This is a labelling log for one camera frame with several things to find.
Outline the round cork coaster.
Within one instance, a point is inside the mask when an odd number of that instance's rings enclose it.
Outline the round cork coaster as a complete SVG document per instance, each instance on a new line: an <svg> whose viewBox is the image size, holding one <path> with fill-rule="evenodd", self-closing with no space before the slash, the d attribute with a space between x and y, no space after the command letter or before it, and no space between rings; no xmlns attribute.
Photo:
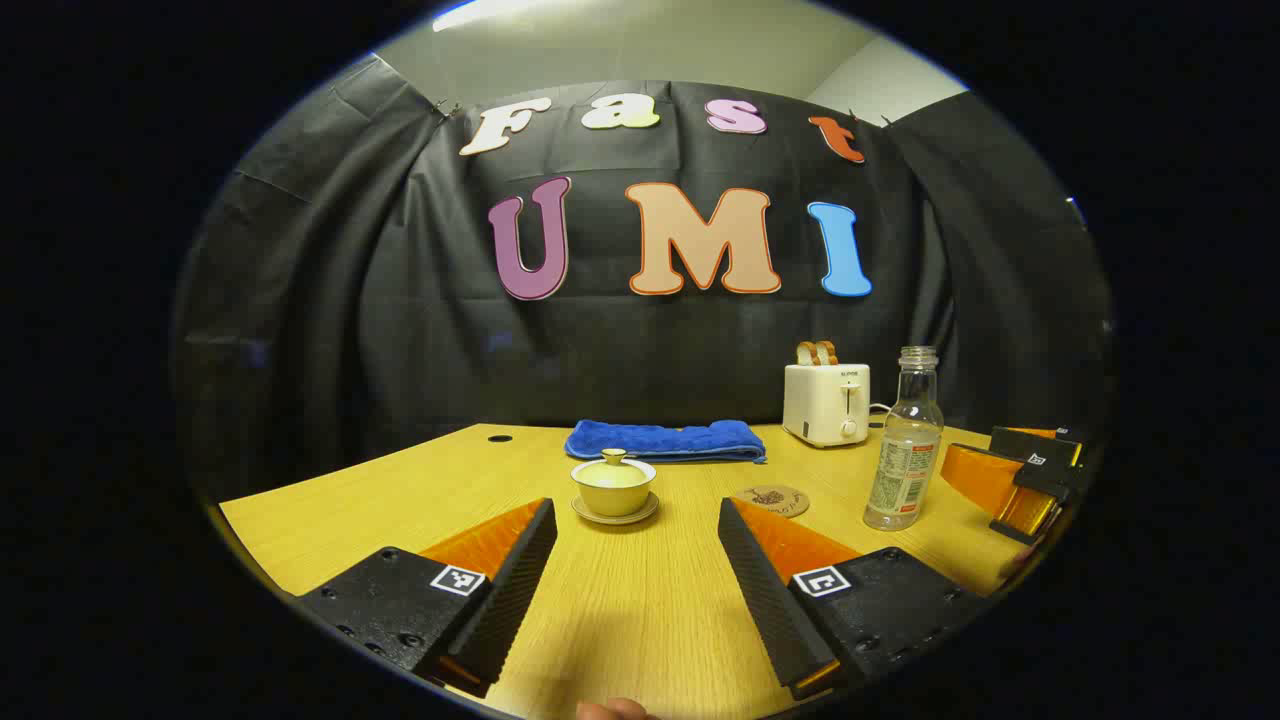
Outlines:
<svg viewBox="0 0 1280 720"><path fill-rule="evenodd" d="M812 505L808 495L788 486L751 486L735 497L783 518L800 516Z"/></svg>

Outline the cream saucer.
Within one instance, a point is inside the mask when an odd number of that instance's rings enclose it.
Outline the cream saucer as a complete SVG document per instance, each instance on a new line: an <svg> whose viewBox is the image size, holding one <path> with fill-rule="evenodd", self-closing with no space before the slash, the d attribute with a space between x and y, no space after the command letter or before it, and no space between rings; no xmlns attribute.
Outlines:
<svg viewBox="0 0 1280 720"><path fill-rule="evenodd" d="M572 510L580 518L582 518L582 519L585 519L588 521L593 521L595 524L602 524L602 525L607 525L607 527L622 527L622 525L630 525L630 524L634 524L634 523L643 521L643 520L648 519L649 516L654 515L658 511L659 506L660 506L660 501L659 501L658 496L654 492L649 492L648 493L648 496L645 497L645 501L644 501L643 506L637 511L630 512L630 514L625 514L625 515L616 515L616 516L613 516L613 515L604 515L604 514L599 514L599 512L591 511L588 507L588 503L585 502L585 500L581 496L575 497L571 501Z"/></svg>

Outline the cream teacup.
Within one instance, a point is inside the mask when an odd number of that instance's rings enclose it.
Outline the cream teacup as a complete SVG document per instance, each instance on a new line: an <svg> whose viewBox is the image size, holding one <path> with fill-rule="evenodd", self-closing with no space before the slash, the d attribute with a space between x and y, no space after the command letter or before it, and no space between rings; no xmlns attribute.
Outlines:
<svg viewBox="0 0 1280 720"><path fill-rule="evenodd" d="M579 496L585 500L591 511L616 516L637 511L643 506L648 493L652 492L654 479L645 486L622 489L594 488L572 480L579 488Z"/></svg>

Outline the cream teacup lid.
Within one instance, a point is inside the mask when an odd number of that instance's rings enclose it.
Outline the cream teacup lid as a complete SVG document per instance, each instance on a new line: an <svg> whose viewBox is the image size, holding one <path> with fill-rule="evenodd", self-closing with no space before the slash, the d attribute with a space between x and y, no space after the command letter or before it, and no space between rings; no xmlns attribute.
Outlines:
<svg viewBox="0 0 1280 720"><path fill-rule="evenodd" d="M645 486L655 477L654 466L636 460L622 448L604 448L598 459L582 462L571 471L571 478L579 484L602 489Z"/></svg>

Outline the clear water bottle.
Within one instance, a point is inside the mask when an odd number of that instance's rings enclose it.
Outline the clear water bottle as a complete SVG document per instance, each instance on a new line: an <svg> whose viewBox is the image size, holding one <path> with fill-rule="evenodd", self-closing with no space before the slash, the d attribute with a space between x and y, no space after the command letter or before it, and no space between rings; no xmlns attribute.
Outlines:
<svg viewBox="0 0 1280 720"><path fill-rule="evenodd" d="M937 365L932 346L901 348L897 398L883 419L879 461L863 512L872 529L901 530L920 515L945 428Z"/></svg>

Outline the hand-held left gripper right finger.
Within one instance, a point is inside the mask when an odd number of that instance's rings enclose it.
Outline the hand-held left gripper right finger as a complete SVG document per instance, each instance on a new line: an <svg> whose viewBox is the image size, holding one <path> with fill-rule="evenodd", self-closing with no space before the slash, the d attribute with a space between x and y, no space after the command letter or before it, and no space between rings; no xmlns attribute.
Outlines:
<svg viewBox="0 0 1280 720"><path fill-rule="evenodd" d="M906 550L860 553L736 497L722 500L717 532L774 675L795 700L876 683L991 603Z"/></svg>

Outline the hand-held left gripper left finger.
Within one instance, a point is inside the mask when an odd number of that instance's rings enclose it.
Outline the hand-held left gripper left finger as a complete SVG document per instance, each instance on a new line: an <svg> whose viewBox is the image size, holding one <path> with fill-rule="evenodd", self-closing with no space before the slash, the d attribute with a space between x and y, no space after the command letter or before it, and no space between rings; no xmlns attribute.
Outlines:
<svg viewBox="0 0 1280 720"><path fill-rule="evenodd" d="M298 601L369 653L484 697L556 539L554 503L536 498L426 550L380 548Z"/></svg>

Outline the blue towel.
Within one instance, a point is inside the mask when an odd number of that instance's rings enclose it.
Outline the blue towel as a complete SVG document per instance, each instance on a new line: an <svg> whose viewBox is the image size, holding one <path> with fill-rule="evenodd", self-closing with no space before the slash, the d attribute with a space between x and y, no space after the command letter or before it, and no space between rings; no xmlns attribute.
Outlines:
<svg viewBox="0 0 1280 720"><path fill-rule="evenodd" d="M763 441L740 420L681 428L581 420L564 442L566 454L581 460L599 459L607 448L649 464L767 461Z"/></svg>

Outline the black backdrop cloth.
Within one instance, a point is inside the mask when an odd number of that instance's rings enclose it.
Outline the black backdrop cloth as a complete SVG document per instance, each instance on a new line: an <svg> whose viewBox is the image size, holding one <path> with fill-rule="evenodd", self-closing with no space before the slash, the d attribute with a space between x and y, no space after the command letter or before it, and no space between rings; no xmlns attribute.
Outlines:
<svg viewBox="0 0 1280 720"><path fill-rule="evenodd" d="M1091 433L1115 319L1068 191L960 94L886 127L667 79L561 85L466 158L383 59L241 159L195 238L173 341L180 442L215 501L475 423L778 423L829 340L896 391L940 355L951 427Z"/></svg>

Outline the white toaster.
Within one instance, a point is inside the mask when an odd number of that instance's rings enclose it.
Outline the white toaster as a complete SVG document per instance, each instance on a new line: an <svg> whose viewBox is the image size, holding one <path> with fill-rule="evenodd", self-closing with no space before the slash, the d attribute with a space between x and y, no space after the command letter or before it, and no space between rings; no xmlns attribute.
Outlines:
<svg viewBox="0 0 1280 720"><path fill-rule="evenodd" d="M867 364L787 365L783 429L815 447L858 445L869 434L870 368Z"/></svg>

